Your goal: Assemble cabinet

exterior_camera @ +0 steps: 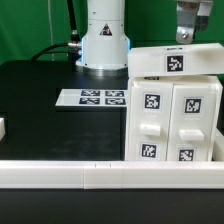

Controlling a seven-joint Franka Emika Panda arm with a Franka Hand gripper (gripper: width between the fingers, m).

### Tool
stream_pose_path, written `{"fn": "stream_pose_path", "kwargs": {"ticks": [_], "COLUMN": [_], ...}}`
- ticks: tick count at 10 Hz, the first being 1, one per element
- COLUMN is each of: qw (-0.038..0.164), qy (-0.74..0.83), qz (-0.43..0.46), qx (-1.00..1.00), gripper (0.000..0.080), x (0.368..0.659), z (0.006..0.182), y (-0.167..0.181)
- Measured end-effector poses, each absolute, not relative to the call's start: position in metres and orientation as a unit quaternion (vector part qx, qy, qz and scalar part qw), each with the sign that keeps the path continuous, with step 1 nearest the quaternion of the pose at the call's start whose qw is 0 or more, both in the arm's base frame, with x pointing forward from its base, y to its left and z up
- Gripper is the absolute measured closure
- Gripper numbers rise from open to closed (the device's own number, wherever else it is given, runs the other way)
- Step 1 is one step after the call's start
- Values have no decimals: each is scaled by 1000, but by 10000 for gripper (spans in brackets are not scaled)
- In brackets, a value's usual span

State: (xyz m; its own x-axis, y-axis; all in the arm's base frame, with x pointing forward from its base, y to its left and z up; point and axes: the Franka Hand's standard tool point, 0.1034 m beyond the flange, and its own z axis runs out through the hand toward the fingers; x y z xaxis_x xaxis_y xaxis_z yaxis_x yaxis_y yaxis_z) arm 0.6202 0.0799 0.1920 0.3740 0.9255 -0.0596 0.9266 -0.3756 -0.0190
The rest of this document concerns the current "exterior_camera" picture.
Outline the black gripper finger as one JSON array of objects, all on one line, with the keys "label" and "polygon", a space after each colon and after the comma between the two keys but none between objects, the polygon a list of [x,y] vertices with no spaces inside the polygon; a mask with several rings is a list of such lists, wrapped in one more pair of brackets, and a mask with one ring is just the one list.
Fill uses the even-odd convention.
[{"label": "black gripper finger", "polygon": [[176,41],[190,44],[194,40],[196,18],[199,2],[195,0],[181,0],[177,2],[177,32]]},{"label": "black gripper finger", "polygon": [[197,13],[197,29],[199,31],[204,31],[208,27],[213,4],[214,0],[200,0]]}]

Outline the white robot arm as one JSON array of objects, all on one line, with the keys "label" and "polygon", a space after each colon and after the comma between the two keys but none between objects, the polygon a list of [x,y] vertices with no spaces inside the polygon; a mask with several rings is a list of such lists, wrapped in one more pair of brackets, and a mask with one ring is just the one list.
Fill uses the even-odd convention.
[{"label": "white robot arm", "polygon": [[[190,44],[198,30],[208,26],[214,0],[174,0],[176,2],[176,41]],[[95,76],[114,76],[127,71],[131,48],[125,33],[128,0],[87,0],[87,32],[81,39],[81,58],[76,65]]]}]

